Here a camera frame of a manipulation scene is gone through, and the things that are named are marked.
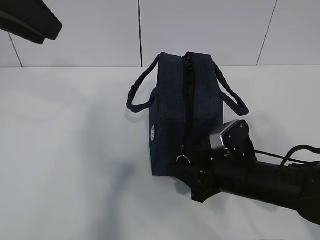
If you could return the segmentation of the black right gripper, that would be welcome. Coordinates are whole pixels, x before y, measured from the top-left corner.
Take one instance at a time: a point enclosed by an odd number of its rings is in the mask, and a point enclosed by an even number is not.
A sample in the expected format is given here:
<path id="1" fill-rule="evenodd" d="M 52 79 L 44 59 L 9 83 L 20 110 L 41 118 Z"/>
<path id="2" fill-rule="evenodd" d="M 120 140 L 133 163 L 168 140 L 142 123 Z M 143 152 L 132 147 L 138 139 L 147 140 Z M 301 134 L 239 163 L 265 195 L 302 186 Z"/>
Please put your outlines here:
<path id="1" fill-rule="evenodd" d="M 171 163 L 168 173 L 191 188 L 191 199 L 203 203 L 221 193 L 245 190 L 248 169 L 258 162 L 254 150 L 213 150 L 208 158 L 192 163 Z"/>

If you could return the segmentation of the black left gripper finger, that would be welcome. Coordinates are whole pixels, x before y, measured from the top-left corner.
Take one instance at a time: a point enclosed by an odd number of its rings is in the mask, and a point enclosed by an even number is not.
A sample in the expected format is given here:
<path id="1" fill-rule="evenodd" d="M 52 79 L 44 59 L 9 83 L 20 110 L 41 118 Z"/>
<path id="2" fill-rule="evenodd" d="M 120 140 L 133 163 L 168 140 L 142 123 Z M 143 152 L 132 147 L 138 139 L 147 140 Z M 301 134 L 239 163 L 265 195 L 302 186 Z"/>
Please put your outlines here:
<path id="1" fill-rule="evenodd" d="M 46 39 L 23 21 L 5 12 L 0 13 L 0 29 L 38 45 L 42 45 Z"/>
<path id="2" fill-rule="evenodd" d="M 54 41 L 63 24 L 42 0 L 1 0 L 0 12 L 23 21 L 46 39 Z"/>

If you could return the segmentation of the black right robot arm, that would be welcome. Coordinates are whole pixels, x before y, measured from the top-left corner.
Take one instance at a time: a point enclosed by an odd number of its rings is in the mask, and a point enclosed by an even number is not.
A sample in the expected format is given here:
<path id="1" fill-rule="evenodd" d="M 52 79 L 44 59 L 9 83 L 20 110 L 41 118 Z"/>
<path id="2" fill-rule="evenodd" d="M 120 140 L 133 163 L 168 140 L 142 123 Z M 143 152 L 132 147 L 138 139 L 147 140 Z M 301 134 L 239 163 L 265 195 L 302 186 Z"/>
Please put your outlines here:
<path id="1" fill-rule="evenodd" d="M 194 161 L 168 165 L 171 177 L 186 184 L 193 201 L 204 203 L 228 193 L 296 211 L 307 221 L 320 223 L 320 163 L 280 166 L 241 161 L 226 150 L 195 154 Z"/>

